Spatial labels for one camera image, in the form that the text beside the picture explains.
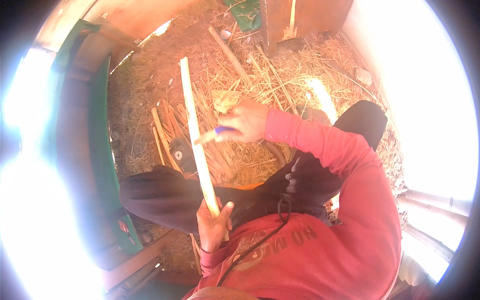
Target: red long-sleeve shirt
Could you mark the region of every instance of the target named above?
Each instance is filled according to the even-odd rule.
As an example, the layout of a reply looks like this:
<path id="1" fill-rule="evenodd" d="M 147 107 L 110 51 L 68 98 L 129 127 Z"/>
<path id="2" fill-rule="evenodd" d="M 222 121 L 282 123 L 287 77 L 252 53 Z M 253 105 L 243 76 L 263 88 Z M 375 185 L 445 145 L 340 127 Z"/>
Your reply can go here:
<path id="1" fill-rule="evenodd" d="M 292 213 L 277 234 L 234 267 L 222 286 L 276 300 L 385 298 L 398 272 L 401 230 L 377 154 L 361 135 L 274 109 L 265 138 L 311 152 L 345 179 L 338 212 L 342 224 L 329 228 L 313 216 Z M 226 247 L 201 253 L 204 277 L 185 298 L 216 286 L 237 257 L 280 224 L 278 215 L 261 217 L 236 229 Z"/>

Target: blue knife handle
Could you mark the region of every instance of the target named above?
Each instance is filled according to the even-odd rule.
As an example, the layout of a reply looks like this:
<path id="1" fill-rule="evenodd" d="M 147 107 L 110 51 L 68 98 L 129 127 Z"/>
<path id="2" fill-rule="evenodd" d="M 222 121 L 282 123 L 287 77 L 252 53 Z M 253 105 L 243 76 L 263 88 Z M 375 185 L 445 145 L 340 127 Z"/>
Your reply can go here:
<path id="1" fill-rule="evenodd" d="M 235 131 L 235 128 L 227 127 L 227 126 L 217 126 L 215 127 L 215 134 L 219 134 L 223 131 Z"/>

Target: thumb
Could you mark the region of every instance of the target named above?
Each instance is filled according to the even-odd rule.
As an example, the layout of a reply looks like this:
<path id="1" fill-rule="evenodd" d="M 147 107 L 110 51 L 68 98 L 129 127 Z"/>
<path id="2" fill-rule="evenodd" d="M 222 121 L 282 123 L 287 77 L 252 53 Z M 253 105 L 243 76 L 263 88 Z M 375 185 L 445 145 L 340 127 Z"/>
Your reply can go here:
<path id="1" fill-rule="evenodd" d="M 220 217 L 224 218 L 225 220 L 228 220 L 228 218 L 230 218 L 230 215 L 232 213 L 233 206 L 235 205 L 233 204 L 232 201 L 228 202 L 220 212 Z"/>
<path id="2" fill-rule="evenodd" d="M 241 142 L 242 140 L 243 140 L 243 134 L 239 131 L 224 131 L 215 137 L 216 142 L 222 142 L 222 141 Z"/>

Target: dirt ground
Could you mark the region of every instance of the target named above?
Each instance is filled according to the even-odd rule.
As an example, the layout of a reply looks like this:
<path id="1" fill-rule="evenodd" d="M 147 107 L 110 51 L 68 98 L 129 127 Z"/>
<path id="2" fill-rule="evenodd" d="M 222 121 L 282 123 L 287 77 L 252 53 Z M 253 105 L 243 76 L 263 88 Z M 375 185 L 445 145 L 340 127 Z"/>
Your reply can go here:
<path id="1" fill-rule="evenodd" d="M 260 61 L 261 57 L 256 48 L 256 45 L 261 45 L 262 42 L 261 32 L 240 32 L 235 26 L 233 16 L 226 13 L 227 10 L 223 3 L 214 0 L 205 0 L 191 6 L 171 22 L 163 35 L 151 37 L 145 42 L 142 52 L 128 57 L 110 76 L 108 120 L 120 181 L 132 174 L 151 171 L 154 165 L 160 164 L 152 134 L 153 118 L 150 110 L 158 107 L 157 103 L 162 98 L 173 107 L 184 103 L 179 67 L 181 58 L 189 57 L 192 82 L 203 86 L 207 93 L 213 87 L 221 89 L 222 84 L 223 89 L 228 89 L 236 82 L 236 74 L 229 73 L 232 69 L 231 63 L 210 36 L 207 30 L 209 26 L 233 32 L 229 42 L 233 52 L 248 74 L 257 77 L 261 75 L 261 72 L 254 71 L 247 60 L 248 54 L 255 51 L 257 59 L 262 66 L 265 66 L 265 61 Z M 284 82 L 289 78 L 298 78 L 299 74 L 321 78 L 339 114 L 355 102 L 366 99 L 377 103 L 389 116 L 387 106 L 382 102 L 375 83 L 360 87 L 345 75 L 325 67 L 326 59 L 333 61 L 346 73 L 353 74 L 353 77 L 356 69 L 366 69 L 355 50 L 342 36 L 329 36 L 328 33 L 312 33 L 306 37 L 279 43 L 278 55 L 272 59 L 272 63 L 277 70 L 281 70 L 280 77 Z M 219 74 L 223 77 L 222 80 L 218 78 Z M 308 96 L 306 96 L 305 84 L 300 81 L 295 82 L 293 79 L 290 81 L 291 84 L 285 87 L 288 88 L 291 97 L 298 99 L 298 104 L 310 103 L 312 108 L 316 108 L 306 98 Z M 239 90 L 244 96 L 256 98 L 278 108 L 272 93 L 265 96 L 265 90 L 247 90 L 247 87 L 241 84 Z M 279 91 L 276 93 L 278 103 L 285 104 L 285 95 Z M 160 112 L 159 109 L 160 118 L 163 121 L 164 116 Z M 237 175 L 232 180 L 233 185 L 263 181 L 280 168 L 276 165 L 273 156 L 263 151 L 260 145 L 237 143 L 232 145 L 232 149 L 238 157 L 243 159 L 243 161 L 233 161 L 237 167 L 241 166 L 241 168 L 235 168 Z M 394 195 L 399 194 L 404 188 L 403 157 L 395 126 L 391 120 L 388 122 L 377 153 L 384 164 L 392 192 Z M 251 157 L 251 161 L 245 162 L 246 156 Z M 145 246 L 168 230 L 135 216 L 132 216 L 132 219 L 140 240 Z M 166 270 L 181 273 L 195 269 L 192 244 L 188 235 L 184 235 L 175 245 L 168 247 L 161 257 Z"/>

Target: sleeve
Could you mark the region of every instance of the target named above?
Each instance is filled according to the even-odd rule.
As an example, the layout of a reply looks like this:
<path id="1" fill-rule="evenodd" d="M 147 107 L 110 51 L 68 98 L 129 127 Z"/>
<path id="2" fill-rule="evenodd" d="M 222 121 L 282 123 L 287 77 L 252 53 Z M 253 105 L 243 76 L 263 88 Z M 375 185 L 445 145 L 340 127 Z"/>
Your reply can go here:
<path id="1" fill-rule="evenodd" d="M 212 271 L 227 258 L 228 247 L 218 249 L 213 253 L 207 253 L 200 249 L 200 266 L 202 275 L 207 277 Z"/>
<path id="2" fill-rule="evenodd" d="M 300 116 L 271 109 L 265 138 L 310 152 L 330 172 L 345 180 L 340 193 L 339 218 L 345 225 L 387 226 L 400 235 L 398 214 L 377 154 L 362 135 L 307 122 Z"/>

